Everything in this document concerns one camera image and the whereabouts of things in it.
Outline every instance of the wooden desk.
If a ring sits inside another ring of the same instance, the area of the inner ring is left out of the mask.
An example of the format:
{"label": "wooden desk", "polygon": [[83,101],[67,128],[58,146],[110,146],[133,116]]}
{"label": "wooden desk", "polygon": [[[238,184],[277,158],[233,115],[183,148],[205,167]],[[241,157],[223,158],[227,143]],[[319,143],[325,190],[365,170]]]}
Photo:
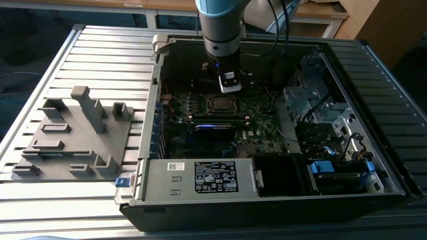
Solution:
{"label": "wooden desk", "polygon": [[[150,29],[158,28],[158,16],[198,16],[195,0],[0,0],[0,7],[46,9],[59,11],[145,14]],[[291,34],[334,38],[349,18],[346,12],[337,12],[329,3],[309,2],[299,6],[293,18]]]}
{"label": "wooden desk", "polygon": [[143,8],[147,5],[147,0],[114,0],[114,1],[96,1],[96,0],[3,0],[2,2],[11,2],[11,4],[28,3],[28,4],[60,4],[60,5],[78,5],[91,7],[113,7],[113,8]]}
{"label": "wooden desk", "polygon": [[[191,11],[197,12],[195,0],[147,0],[146,8],[159,10]],[[307,2],[301,5],[295,17],[325,18],[325,19],[349,19],[347,12],[337,12],[329,3]]]}
{"label": "wooden desk", "polygon": [[58,11],[145,14],[147,0],[0,0],[0,7]]}
{"label": "wooden desk", "polygon": [[[195,0],[147,0],[147,9],[155,10],[151,22],[157,22],[157,15],[197,16],[198,7]],[[291,29],[297,29],[291,34],[306,35],[307,37],[334,38],[342,26],[343,20],[349,19],[347,12],[337,12],[333,4],[309,2],[299,6],[293,18]]]}

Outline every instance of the blue led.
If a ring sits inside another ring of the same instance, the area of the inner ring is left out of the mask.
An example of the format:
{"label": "blue led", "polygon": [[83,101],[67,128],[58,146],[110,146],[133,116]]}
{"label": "blue led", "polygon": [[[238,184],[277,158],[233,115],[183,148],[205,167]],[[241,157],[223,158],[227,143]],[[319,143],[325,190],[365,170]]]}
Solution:
{"label": "blue led", "polygon": [[211,128],[211,127],[217,127],[217,126],[213,125],[213,124],[203,124],[203,125],[198,125],[197,127],[201,127],[201,128]]}
{"label": "blue led", "polygon": [[118,177],[115,179],[115,187],[117,188],[129,188],[131,186],[131,178]]}

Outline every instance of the warning label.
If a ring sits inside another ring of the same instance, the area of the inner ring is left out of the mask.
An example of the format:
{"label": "warning label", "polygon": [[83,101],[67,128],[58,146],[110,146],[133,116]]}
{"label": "warning label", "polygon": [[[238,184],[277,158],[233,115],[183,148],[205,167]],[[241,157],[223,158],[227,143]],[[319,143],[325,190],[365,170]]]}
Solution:
{"label": "warning label", "polygon": [[194,171],[195,191],[199,194],[239,192],[237,162],[195,162]]}

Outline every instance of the white sticker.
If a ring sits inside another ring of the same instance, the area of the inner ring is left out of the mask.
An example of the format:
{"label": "white sticker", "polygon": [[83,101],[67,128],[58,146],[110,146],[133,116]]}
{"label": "white sticker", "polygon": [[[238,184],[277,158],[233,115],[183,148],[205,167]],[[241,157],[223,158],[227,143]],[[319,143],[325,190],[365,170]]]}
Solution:
{"label": "white sticker", "polygon": [[185,171],[186,163],[185,162],[169,162],[167,170],[169,171]]}
{"label": "white sticker", "polygon": [[126,7],[142,8],[142,4],[123,4]]}

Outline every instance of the black cable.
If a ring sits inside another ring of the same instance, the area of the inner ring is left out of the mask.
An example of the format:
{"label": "black cable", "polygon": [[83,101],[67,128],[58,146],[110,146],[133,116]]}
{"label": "black cable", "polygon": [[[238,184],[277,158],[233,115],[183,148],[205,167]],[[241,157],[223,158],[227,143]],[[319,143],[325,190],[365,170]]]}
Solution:
{"label": "black cable", "polygon": [[309,110],[309,112],[306,113],[306,115],[302,117],[302,122],[305,122],[306,118],[318,110],[318,108],[326,103],[326,101],[329,100],[331,96],[331,93],[327,93],[327,95],[325,95],[325,97],[319,100],[319,102],[317,103],[317,105],[313,107],[313,109]]}
{"label": "black cable", "polygon": [[350,135],[350,137],[347,138],[346,143],[345,143],[345,147],[343,147],[343,149],[342,149],[341,158],[339,158],[342,161],[345,161],[345,159],[346,159],[346,152],[347,152],[350,143],[351,143],[354,137],[357,137],[357,136],[359,136],[359,135],[361,135],[361,133],[354,132],[354,133]]}
{"label": "black cable", "polygon": [[275,66],[281,63],[281,60],[286,54],[287,48],[289,48],[289,40],[290,40],[290,15],[289,15],[289,10],[287,10],[287,4],[286,0],[281,0],[282,2],[282,8],[283,8],[283,14],[285,14],[285,20],[286,20],[286,30],[285,30],[285,43],[283,43],[283,49],[281,52],[279,57],[277,58],[275,63],[271,66],[271,69],[275,68]]}
{"label": "black cable", "polygon": [[363,147],[357,156],[353,158],[353,161],[358,160],[361,155],[367,152],[367,146],[363,144],[362,140],[359,140],[359,144]]}
{"label": "black cable", "polygon": [[195,34],[199,37],[199,16],[201,16],[201,12],[198,11],[198,17],[195,18]]}
{"label": "black cable", "polygon": [[257,53],[250,53],[250,52],[242,51],[242,54],[253,55],[253,56],[257,56],[257,57],[269,56],[274,52],[274,50],[275,50],[275,48],[278,46],[278,41],[279,41],[279,19],[278,19],[278,15],[277,15],[277,11],[275,11],[275,7],[274,7],[274,4],[273,4],[273,1],[267,0],[267,2],[269,2],[269,5],[270,5],[270,8],[271,8],[273,15],[274,15],[274,20],[275,20],[275,38],[274,38],[273,46],[271,46],[269,52],[266,52],[265,54],[257,54]]}

